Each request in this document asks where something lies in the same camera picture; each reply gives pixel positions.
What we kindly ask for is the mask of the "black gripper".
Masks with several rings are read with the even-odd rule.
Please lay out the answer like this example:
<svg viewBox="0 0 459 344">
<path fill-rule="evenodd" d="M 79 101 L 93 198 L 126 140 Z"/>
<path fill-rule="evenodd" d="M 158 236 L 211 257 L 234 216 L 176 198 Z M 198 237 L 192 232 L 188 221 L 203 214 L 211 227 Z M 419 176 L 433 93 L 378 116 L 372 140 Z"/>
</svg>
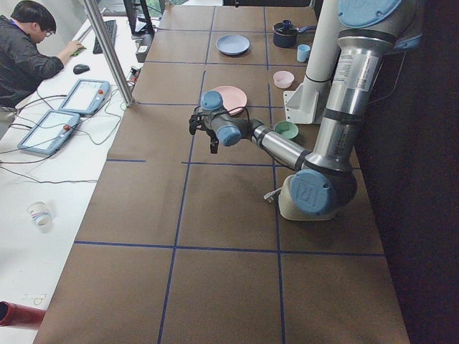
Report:
<svg viewBox="0 0 459 344">
<path fill-rule="evenodd" d="M 203 113 L 194 113 L 189 119 L 189 133 L 195 135 L 198 130 L 204 131 L 210 137 L 209 149 L 211 154 L 217 154 L 219 148 L 219 141 L 217 135 L 209 125 L 205 123 L 208 115 Z"/>
</svg>

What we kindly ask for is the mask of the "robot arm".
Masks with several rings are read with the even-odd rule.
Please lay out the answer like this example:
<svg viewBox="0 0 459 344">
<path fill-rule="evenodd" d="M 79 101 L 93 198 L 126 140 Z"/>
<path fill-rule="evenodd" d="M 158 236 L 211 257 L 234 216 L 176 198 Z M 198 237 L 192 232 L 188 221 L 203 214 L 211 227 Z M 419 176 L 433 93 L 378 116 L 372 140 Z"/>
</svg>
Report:
<svg viewBox="0 0 459 344">
<path fill-rule="evenodd" d="M 291 168 L 283 186 L 266 195 L 277 201 L 283 218 L 334 218 L 356 194 L 349 159 L 383 59 L 419 44 L 424 8 L 423 1 L 323 3 L 303 82 L 285 93 L 285 114 L 294 123 L 321 121 L 312 150 L 259 120 L 233 118 L 214 90 L 202 96 L 190 132 L 206 132 L 213 153 L 250 140 Z"/>
</svg>

